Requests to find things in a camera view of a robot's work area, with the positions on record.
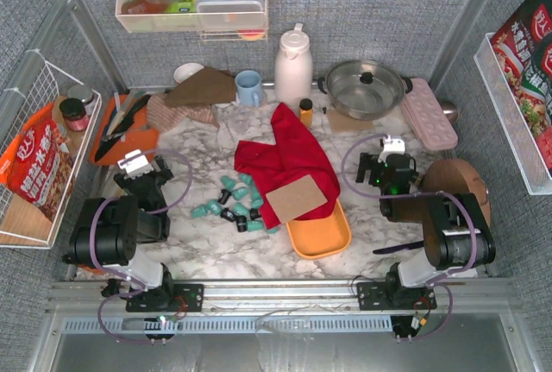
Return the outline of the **orange storage basket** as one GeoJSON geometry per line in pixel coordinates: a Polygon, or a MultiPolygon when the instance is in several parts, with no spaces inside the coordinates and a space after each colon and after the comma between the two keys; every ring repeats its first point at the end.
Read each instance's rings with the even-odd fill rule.
{"type": "Polygon", "coordinates": [[[292,220],[286,228],[295,252],[306,260],[340,253],[352,240],[351,229],[339,200],[327,218],[292,220]]]}

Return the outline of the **red cloth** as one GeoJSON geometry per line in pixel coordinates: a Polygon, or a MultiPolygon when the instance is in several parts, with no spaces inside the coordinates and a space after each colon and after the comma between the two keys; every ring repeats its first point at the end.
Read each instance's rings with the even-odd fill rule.
{"type": "Polygon", "coordinates": [[[315,136],[286,104],[279,104],[272,115],[273,145],[238,142],[234,170],[252,177],[263,199],[267,194],[310,175],[327,202],[300,216],[301,220],[326,218],[333,212],[341,194],[336,172],[315,136]]]}

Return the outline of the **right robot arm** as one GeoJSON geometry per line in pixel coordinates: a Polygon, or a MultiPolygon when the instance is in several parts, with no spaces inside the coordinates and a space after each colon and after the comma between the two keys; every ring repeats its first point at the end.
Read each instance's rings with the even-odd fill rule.
{"type": "Polygon", "coordinates": [[[425,174],[408,154],[362,153],[356,182],[380,190],[381,214],[394,223],[421,224],[423,238],[416,243],[379,249],[392,254],[414,249],[409,261],[395,263],[384,282],[360,290],[362,308],[381,304],[392,309],[436,307],[427,282],[491,263],[496,246],[489,228],[488,190],[476,169],[462,159],[433,162],[425,174]]]}

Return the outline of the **tan felt coaster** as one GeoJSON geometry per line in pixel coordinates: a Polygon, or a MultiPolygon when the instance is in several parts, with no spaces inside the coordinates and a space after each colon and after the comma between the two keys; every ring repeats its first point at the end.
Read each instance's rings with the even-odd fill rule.
{"type": "Polygon", "coordinates": [[[328,200],[310,175],[267,193],[267,202],[281,223],[288,223],[325,205],[328,200]]]}

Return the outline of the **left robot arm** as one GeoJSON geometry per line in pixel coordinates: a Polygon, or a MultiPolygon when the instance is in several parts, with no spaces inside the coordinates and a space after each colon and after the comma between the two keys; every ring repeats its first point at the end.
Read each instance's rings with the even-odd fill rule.
{"type": "Polygon", "coordinates": [[[167,309],[176,297],[173,278],[163,263],[151,260],[138,246],[163,243],[169,236],[171,220],[161,187],[173,178],[173,173],[156,155],[141,174],[130,177],[125,172],[114,175],[114,181],[125,194],[109,202],[95,216],[103,198],[87,199],[73,228],[62,261],[78,267],[96,267],[91,258],[90,234],[95,228],[95,253],[98,264],[109,273],[131,283],[127,297],[129,312],[167,309]]]}

